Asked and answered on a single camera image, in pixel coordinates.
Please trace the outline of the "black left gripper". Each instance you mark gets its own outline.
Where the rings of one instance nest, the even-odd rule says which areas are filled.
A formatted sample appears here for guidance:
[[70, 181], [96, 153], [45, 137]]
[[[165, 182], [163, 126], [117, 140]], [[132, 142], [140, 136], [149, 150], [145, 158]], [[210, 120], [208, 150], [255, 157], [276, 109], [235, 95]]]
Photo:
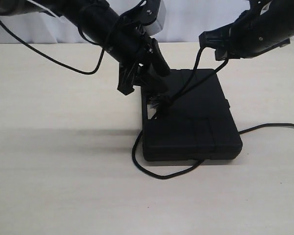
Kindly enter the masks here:
[[131, 94], [134, 86], [142, 85], [139, 64], [152, 64], [159, 76], [171, 73], [158, 41], [147, 33], [141, 22], [106, 23], [105, 51], [119, 62], [117, 90], [123, 95]]

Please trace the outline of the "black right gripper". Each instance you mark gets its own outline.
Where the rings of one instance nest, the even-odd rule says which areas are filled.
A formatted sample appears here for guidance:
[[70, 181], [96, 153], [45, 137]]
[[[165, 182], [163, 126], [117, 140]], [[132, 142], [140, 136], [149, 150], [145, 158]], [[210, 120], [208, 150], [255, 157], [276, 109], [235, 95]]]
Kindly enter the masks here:
[[202, 32], [198, 40], [201, 48], [216, 49], [216, 61], [225, 61], [260, 56], [289, 45], [290, 37], [290, 24], [281, 13], [246, 10], [230, 25]]

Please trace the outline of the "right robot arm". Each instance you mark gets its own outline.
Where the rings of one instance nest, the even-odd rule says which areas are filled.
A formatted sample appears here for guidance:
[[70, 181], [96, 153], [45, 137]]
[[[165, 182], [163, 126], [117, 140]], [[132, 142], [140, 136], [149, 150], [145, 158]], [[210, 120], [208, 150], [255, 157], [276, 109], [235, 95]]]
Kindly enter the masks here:
[[212, 48], [216, 61], [251, 59], [283, 47], [294, 36], [294, 0], [251, 0], [232, 23], [204, 31], [200, 51]]

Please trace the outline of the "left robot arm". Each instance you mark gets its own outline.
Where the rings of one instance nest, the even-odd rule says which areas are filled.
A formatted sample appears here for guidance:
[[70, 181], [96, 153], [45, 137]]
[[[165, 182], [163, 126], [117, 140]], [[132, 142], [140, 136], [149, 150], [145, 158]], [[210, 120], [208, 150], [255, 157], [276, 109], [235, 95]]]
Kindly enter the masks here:
[[142, 0], [118, 14], [105, 0], [0, 0], [0, 17], [33, 12], [66, 18], [85, 41], [112, 56], [119, 63], [122, 94], [131, 94], [135, 86], [153, 95], [167, 90], [163, 78], [170, 68], [154, 38], [165, 23], [163, 1]]

